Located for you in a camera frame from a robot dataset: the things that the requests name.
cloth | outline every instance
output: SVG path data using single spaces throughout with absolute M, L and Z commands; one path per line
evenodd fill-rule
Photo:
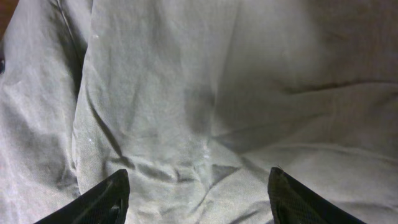
M 0 222 L 36 222 L 127 169 L 126 223 L 272 223 L 280 166 L 396 223 L 397 9 L 20 0 L 0 50 Z

gray garment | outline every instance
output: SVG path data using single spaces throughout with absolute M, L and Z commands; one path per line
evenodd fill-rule
M 398 3 L 20 0 L 2 42 L 0 222 L 118 169 L 126 223 L 272 223 L 272 166 L 398 220 Z

